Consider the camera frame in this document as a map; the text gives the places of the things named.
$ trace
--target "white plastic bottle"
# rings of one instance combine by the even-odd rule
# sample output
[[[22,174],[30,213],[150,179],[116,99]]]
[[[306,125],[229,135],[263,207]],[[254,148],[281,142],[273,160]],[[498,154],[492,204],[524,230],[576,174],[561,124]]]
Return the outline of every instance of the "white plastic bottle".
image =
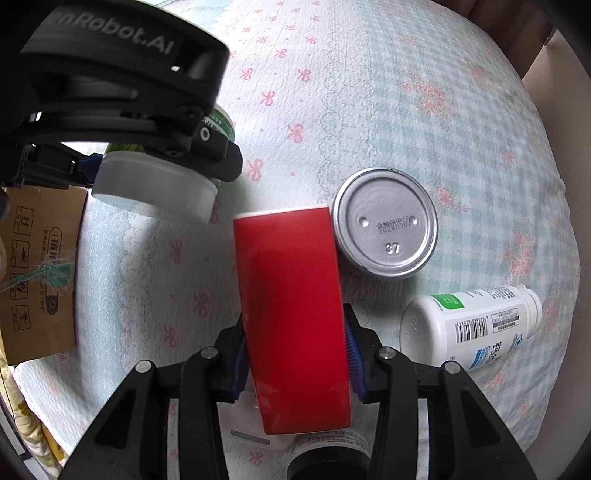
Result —
[[[510,353],[542,317],[540,298],[524,285],[418,297],[402,314],[400,350],[413,362],[455,360],[471,370]]]

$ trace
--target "brown curtain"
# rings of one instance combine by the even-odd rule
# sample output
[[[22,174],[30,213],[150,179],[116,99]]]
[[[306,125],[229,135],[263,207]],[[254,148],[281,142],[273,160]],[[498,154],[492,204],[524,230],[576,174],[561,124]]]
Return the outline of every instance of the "brown curtain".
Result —
[[[546,14],[530,0],[435,1],[488,33],[522,78],[552,32]]]

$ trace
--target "beige wall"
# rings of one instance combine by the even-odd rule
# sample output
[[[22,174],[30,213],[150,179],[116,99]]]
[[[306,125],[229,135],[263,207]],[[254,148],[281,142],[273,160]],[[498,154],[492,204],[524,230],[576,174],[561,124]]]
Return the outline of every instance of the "beige wall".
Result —
[[[557,33],[525,76],[544,122],[581,259],[569,347],[540,436],[528,450],[539,480],[556,479],[591,429],[591,80]]]

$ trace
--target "brown cardboard box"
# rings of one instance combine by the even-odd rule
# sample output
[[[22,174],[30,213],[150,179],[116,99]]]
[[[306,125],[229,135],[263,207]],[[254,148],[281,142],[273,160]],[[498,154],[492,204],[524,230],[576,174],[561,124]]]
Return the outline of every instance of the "brown cardboard box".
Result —
[[[7,271],[0,290],[27,275],[0,293],[0,349],[15,365],[76,346],[76,244],[87,192],[24,186],[7,193],[10,212],[0,223]]]

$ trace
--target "bed sheet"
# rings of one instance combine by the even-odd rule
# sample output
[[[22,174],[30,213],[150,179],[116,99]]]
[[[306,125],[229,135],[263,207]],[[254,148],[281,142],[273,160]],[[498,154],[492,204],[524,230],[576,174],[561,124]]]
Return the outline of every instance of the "bed sheet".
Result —
[[[205,4],[167,8],[199,24]],[[405,281],[342,273],[344,299],[398,347],[401,312],[419,294],[519,283],[536,291],[540,330],[472,373],[527,448],[569,339],[579,257],[544,127],[508,60],[478,27],[427,0],[237,0],[222,9],[205,26],[232,53],[218,102],[234,120],[243,173],[220,188],[208,227],[90,199],[79,243],[78,347],[16,368],[31,409],[71,452],[134,363],[185,360],[236,321],[235,214],[330,202],[352,173],[388,166],[431,194],[439,243]],[[424,414],[421,406],[420,478]],[[175,415],[172,407],[170,478],[178,474]],[[371,441],[376,409],[356,406],[353,416]],[[229,439],[225,452],[231,478],[284,478],[287,453]]]

